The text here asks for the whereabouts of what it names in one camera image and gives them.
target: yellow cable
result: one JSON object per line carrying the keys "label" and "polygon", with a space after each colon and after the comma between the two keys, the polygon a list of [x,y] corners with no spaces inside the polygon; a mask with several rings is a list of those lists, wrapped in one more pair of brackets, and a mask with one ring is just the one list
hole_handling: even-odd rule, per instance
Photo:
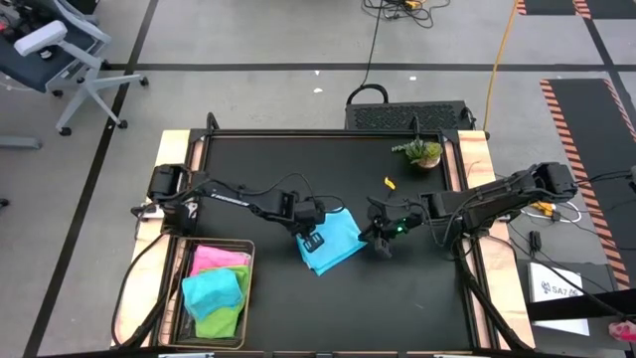
{"label": "yellow cable", "polygon": [[488,83],[488,94],[486,94],[486,114],[484,115],[484,130],[486,130],[486,128],[488,127],[488,117],[490,116],[490,97],[493,91],[493,84],[495,83],[495,77],[497,77],[497,68],[499,67],[499,62],[501,61],[501,57],[504,54],[506,43],[508,42],[508,34],[510,33],[510,29],[512,29],[513,23],[515,22],[515,15],[517,14],[518,3],[519,3],[519,0],[515,0],[515,4],[513,4],[513,10],[510,12],[508,25],[506,25],[506,31],[504,32],[504,38],[501,40],[501,45],[499,46],[499,52],[497,53],[495,66],[493,66],[493,72],[492,74],[490,74],[490,82]]}

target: yellow object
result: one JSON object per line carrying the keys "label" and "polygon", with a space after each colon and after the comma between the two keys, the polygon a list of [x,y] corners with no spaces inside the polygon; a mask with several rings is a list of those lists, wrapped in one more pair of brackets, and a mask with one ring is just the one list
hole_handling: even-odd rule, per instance
{"label": "yellow object", "polygon": [[411,10],[414,10],[414,9],[417,9],[417,8],[421,8],[421,4],[424,1],[406,0],[405,3],[406,3],[406,5],[408,5],[410,7]]}
{"label": "yellow object", "polygon": [[510,33],[510,29],[513,27],[513,23],[515,22],[515,14],[517,13],[517,5],[519,0],[515,0],[513,4],[513,10],[510,12],[510,18],[508,18],[508,25],[506,25],[506,31],[504,31],[504,38],[501,40],[501,45],[499,46],[499,52],[497,53],[497,59],[495,59],[495,65],[493,66],[493,72],[490,75],[490,82],[488,83],[488,94],[486,94],[486,114],[484,114],[484,130],[488,127],[488,118],[490,117],[490,97],[493,91],[493,83],[495,82],[495,77],[497,77],[497,68],[499,67],[499,62],[501,61],[501,57],[504,54],[504,49],[506,48],[506,43],[508,42],[508,34]]}
{"label": "yellow object", "polygon": [[539,210],[545,216],[551,218],[553,215],[554,207],[550,203],[537,202],[531,205],[533,208]]}
{"label": "yellow object", "polygon": [[392,182],[391,179],[389,179],[389,177],[385,177],[385,185],[390,187],[391,190],[396,189],[396,184],[394,184],[394,182]]}

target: concrete floor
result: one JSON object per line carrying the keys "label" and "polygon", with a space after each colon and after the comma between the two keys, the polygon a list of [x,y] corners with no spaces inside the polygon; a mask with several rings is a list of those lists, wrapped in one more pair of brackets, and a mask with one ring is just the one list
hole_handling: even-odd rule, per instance
{"label": "concrete floor", "polygon": [[[437,3],[440,0],[429,0]],[[106,56],[130,58],[150,0],[101,0],[96,11],[113,36]],[[436,10],[435,26],[408,20],[382,22],[375,63],[492,64],[512,2],[453,2]],[[375,19],[357,0],[158,0],[139,58],[147,64],[356,63],[368,56]],[[635,64],[636,20],[596,21],[616,64]],[[602,64],[581,18],[520,17],[506,64]],[[342,128],[348,94],[364,71],[149,71],[149,89],[131,87],[81,226],[69,270],[40,354],[105,349],[116,290],[132,254],[134,218],[128,209],[144,198],[165,129],[201,127],[213,111],[222,128]],[[483,118],[488,72],[377,71],[392,100],[463,99]],[[606,73],[503,72],[497,77],[489,130],[499,174],[565,156],[539,80],[605,78]],[[621,78],[636,95],[636,73]],[[107,91],[112,103],[115,90]],[[32,91],[0,89],[0,132],[32,134],[40,151],[0,150],[0,353],[21,356],[65,241],[106,120],[93,103],[72,120],[74,134],[54,124],[66,101]],[[378,101],[363,93],[358,101]],[[574,201],[584,207],[580,198]],[[589,217],[582,225],[591,228]],[[516,224],[527,232],[536,225]],[[598,239],[567,225],[542,229],[545,252],[564,263],[603,265]]]}

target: wooden board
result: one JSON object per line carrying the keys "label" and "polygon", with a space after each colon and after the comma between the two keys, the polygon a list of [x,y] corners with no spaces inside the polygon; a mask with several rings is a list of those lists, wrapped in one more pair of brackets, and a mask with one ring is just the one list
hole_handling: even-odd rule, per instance
{"label": "wooden board", "polygon": [[[165,130],[161,136],[155,165],[184,163],[189,136],[190,130]],[[161,231],[161,223],[162,219],[152,219],[139,225],[133,259],[157,238]],[[130,273],[115,324],[115,334],[120,342],[132,335],[157,301],[167,252],[168,237],[163,237],[139,259]]]}
{"label": "wooden board", "polygon": [[[459,147],[469,187],[495,181],[495,171],[483,131],[460,131]],[[490,235],[510,241],[506,224],[500,222],[493,225]],[[491,301],[519,338],[529,346],[535,347],[512,248],[488,239],[482,239],[480,247]],[[502,348],[508,347],[501,335],[499,335],[499,343]]]}
{"label": "wooden board", "polygon": [[[189,135],[189,130],[164,131],[155,164],[184,163]],[[473,187],[494,181],[495,173],[484,132],[460,131],[459,138],[464,171],[468,173],[468,185]],[[452,146],[446,145],[445,148],[450,159],[452,186],[454,189],[459,189],[459,177],[452,156]],[[192,160],[193,169],[199,168],[201,150],[201,147],[195,149]],[[133,253],[134,258],[157,237],[160,229],[161,220],[151,220],[141,224]],[[508,229],[504,224],[495,224],[490,233],[494,237],[509,240]],[[534,347],[535,341],[512,250],[502,243],[491,240],[482,240],[480,245],[493,303],[519,337],[526,344]],[[156,302],[167,248],[167,238],[161,239],[156,247],[139,260],[132,271],[117,317],[116,333],[120,341],[127,339],[134,332],[139,323],[146,317],[148,310]],[[472,258],[469,258],[468,263],[473,268]],[[474,297],[473,303],[480,345],[488,347],[488,331],[483,309]],[[501,336],[499,340],[502,347],[507,347]]]}

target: black bag handle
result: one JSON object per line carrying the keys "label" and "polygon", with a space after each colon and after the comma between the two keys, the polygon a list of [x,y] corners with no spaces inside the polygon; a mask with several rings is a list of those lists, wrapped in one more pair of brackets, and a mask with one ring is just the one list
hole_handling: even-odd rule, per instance
{"label": "black bag handle", "polygon": [[380,85],[375,85],[375,84],[368,84],[368,85],[362,85],[358,87],[356,90],[354,90],[353,92],[351,92],[351,94],[349,94],[349,98],[347,98],[347,105],[351,104],[351,101],[354,99],[354,97],[363,90],[377,90],[378,92],[382,94],[384,103],[389,103],[389,93],[384,87]]}

